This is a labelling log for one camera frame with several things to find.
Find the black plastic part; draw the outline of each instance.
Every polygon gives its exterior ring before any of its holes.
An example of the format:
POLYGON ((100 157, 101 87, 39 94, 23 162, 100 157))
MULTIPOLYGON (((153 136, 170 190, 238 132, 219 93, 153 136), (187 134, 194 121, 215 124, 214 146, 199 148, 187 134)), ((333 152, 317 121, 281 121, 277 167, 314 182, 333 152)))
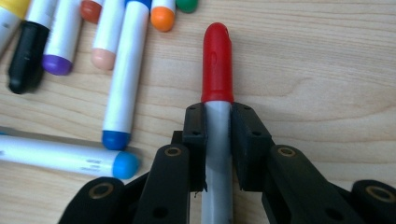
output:
POLYGON ((121 197, 123 183, 112 177, 100 177, 87 183, 67 205, 59 223, 121 223, 126 214, 121 197))
POLYGON ((396 224, 396 189, 375 180, 357 181, 351 191, 355 209, 367 223, 396 224))
POLYGON ((271 223, 284 223, 285 219, 289 223, 364 223, 300 150, 274 146, 266 166, 266 195, 262 198, 268 202, 262 203, 267 214, 277 210, 276 214, 268 216, 271 223), (282 206, 267 207, 278 202, 285 202, 289 211, 282 214, 282 206))
POLYGON ((189 223, 189 159, 182 145, 158 149, 133 223, 189 223))
POLYGON ((21 26, 21 36, 8 68, 9 89, 17 94, 34 91, 44 74, 41 66, 50 29, 32 21, 21 26))
POLYGON ((233 104, 231 139, 239 187, 246 191, 262 191, 264 158, 274 142, 250 106, 233 104))
POLYGON ((191 155, 191 191, 202 191, 205 185, 206 138, 205 105, 190 105, 184 118, 182 142, 191 155))

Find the table surface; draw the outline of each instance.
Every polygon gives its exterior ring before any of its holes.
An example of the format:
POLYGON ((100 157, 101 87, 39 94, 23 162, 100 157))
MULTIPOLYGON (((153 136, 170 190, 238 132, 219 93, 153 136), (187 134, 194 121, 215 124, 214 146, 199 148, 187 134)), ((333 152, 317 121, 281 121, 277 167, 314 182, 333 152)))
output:
MULTIPOLYGON (((177 11, 173 30, 148 27, 134 112, 133 153, 147 172, 156 150, 200 102, 205 29, 233 41, 235 101, 255 109, 277 144, 299 148, 334 184, 396 187, 396 4, 379 1, 206 1, 177 11)), ((16 39, 0 61, 0 126, 100 142, 111 72, 91 61, 96 25, 84 22, 73 72, 45 74, 34 93, 7 89, 16 39)), ((93 176, 0 161, 0 222, 55 223, 93 176)), ((265 223, 260 193, 233 181, 234 223, 265 223)), ((200 223, 201 194, 191 195, 200 223)))

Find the yellow marker cap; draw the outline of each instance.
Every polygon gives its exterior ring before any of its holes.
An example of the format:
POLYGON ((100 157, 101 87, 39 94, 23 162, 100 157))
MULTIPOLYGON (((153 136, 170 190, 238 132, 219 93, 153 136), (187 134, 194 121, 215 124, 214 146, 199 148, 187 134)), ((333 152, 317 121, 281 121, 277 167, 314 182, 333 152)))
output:
POLYGON ((0 7, 14 13, 21 20, 24 19, 30 0, 0 0, 0 7))

